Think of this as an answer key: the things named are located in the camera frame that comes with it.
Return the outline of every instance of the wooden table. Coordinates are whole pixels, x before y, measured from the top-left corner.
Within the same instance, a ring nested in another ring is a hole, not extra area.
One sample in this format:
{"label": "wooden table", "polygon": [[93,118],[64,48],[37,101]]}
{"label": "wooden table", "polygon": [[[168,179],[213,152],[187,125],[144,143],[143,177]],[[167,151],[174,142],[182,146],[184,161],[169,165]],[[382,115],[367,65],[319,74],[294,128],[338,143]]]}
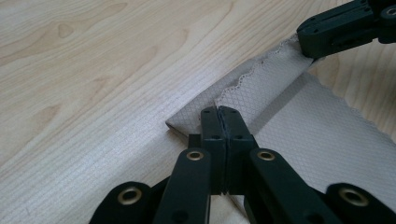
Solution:
{"label": "wooden table", "polygon": [[[324,0],[0,1],[0,223],[87,223],[185,146],[164,121]],[[396,141],[396,45],[328,57],[320,81]],[[244,223],[213,197],[212,223]]]}

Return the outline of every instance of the grey fabric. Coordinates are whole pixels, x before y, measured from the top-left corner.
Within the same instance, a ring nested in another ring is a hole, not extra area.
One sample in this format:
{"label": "grey fabric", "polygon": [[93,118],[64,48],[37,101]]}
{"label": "grey fabric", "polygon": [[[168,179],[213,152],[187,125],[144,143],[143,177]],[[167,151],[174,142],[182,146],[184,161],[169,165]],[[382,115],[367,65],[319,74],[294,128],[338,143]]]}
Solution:
{"label": "grey fabric", "polygon": [[350,183],[396,210],[396,145],[305,73],[312,62],[294,36],[235,68],[167,124],[187,137],[199,133],[202,109],[214,102],[235,108],[259,146],[279,152],[309,186]]}

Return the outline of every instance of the black mechanical linkage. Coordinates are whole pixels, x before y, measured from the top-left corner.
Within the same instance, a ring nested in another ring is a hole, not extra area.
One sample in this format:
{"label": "black mechanical linkage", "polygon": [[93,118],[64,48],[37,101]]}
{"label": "black mechanical linkage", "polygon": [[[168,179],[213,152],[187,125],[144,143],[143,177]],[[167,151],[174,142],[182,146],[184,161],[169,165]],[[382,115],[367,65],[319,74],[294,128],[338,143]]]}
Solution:
{"label": "black mechanical linkage", "polygon": [[153,188],[115,187],[91,224],[208,223],[210,195],[221,193],[244,195],[251,223],[396,223],[394,212],[363,189],[311,189],[280,154],[258,147],[237,110],[206,108],[201,126],[168,178]]}
{"label": "black mechanical linkage", "polygon": [[303,54],[321,58],[378,38],[396,42],[396,0],[355,0],[320,13],[297,29]]}

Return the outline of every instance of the beige fabric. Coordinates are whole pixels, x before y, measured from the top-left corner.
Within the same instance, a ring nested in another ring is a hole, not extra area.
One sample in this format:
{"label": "beige fabric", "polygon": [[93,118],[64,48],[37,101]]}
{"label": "beige fabric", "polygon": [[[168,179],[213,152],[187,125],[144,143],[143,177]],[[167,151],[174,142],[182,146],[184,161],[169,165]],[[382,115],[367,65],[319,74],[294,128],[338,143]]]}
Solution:
{"label": "beige fabric", "polygon": [[396,210],[396,145],[305,73],[312,62],[294,36],[235,68],[167,124],[186,139],[199,133],[205,107],[235,108],[259,146],[281,153],[311,187],[350,183]]}

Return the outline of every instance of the wood grain surface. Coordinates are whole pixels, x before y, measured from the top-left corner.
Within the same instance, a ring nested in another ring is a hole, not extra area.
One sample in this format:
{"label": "wood grain surface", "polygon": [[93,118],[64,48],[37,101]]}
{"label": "wood grain surface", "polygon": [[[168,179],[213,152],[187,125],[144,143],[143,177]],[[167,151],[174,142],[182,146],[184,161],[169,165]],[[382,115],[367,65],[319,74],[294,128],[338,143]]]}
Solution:
{"label": "wood grain surface", "polygon": [[[88,223],[120,183],[167,177],[164,121],[328,0],[0,0],[0,223]],[[396,141],[396,45],[310,72]],[[211,223],[246,223],[213,197]]]}

